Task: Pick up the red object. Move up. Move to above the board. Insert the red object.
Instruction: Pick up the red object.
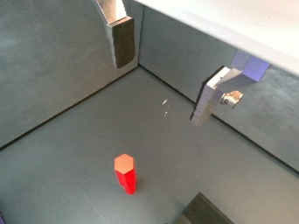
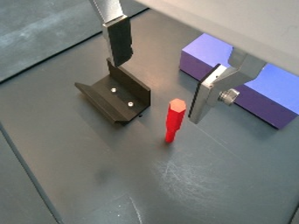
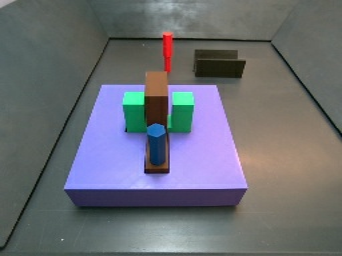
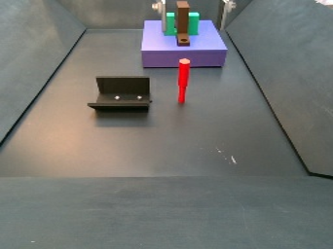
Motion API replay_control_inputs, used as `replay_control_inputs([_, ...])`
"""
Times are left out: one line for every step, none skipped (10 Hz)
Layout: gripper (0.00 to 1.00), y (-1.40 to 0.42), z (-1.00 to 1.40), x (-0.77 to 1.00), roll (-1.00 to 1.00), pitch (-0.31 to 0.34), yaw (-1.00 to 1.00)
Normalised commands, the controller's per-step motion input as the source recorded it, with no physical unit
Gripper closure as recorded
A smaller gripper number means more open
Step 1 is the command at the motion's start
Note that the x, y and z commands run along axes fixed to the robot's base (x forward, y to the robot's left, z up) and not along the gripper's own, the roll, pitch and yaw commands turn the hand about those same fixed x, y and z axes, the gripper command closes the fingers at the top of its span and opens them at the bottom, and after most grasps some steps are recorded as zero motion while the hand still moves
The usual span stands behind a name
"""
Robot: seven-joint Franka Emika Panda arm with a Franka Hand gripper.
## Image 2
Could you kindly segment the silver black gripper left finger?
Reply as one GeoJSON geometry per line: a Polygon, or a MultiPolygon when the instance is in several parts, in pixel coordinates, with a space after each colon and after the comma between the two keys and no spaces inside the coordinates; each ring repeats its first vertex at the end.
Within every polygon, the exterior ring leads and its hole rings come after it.
{"type": "Polygon", "coordinates": [[[101,23],[112,65],[118,67],[133,54],[129,17],[122,12],[118,0],[88,1],[101,23]]]}

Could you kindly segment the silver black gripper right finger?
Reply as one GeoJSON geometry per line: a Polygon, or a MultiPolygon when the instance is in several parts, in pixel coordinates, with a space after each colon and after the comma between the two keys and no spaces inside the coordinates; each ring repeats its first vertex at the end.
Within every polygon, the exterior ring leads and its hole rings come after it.
{"type": "Polygon", "coordinates": [[[197,84],[188,114],[192,123],[198,123],[217,102],[232,104],[238,96],[234,87],[252,81],[266,63],[233,47],[228,64],[229,67],[217,64],[197,84]]]}

